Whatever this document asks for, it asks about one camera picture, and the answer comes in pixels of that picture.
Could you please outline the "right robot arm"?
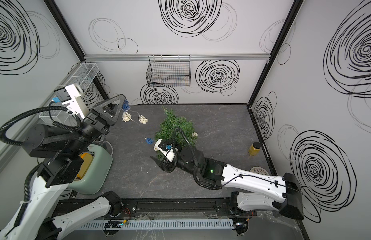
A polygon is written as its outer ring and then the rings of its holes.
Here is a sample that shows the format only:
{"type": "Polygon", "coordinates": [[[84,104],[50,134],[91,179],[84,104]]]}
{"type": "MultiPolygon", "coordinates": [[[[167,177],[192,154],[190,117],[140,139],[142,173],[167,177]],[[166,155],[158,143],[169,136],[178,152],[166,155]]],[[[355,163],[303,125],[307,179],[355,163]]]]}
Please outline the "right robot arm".
{"type": "Polygon", "coordinates": [[[189,173],[198,186],[207,190],[238,189],[231,196],[234,209],[243,212],[271,210],[293,220],[305,218],[301,185],[293,174],[266,176],[206,158],[179,127],[174,128],[170,141],[158,139],[153,149],[160,152],[162,158],[151,159],[166,173],[180,169],[189,173]]]}

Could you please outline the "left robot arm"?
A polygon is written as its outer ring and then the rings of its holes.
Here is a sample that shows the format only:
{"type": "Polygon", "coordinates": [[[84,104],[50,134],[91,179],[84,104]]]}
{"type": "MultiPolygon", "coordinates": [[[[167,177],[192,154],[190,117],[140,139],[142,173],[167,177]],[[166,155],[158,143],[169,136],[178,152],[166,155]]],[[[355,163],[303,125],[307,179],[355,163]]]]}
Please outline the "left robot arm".
{"type": "Polygon", "coordinates": [[[123,210],[120,197],[109,191],[91,203],[62,216],[50,217],[61,193],[75,180],[83,163],[80,155],[89,145],[107,135],[122,111],[125,96],[120,94],[95,105],[71,130],[38,124],[25,141],[15,141],[6,132],[20,120],[51,110],[42,107],[22,113],[0,128],[0,141],[21,146],[29,156],[43,158],[24,182],[24,198],[10,222],[0,230],[0,240],[61,240],[88,222],[123,210]]]}

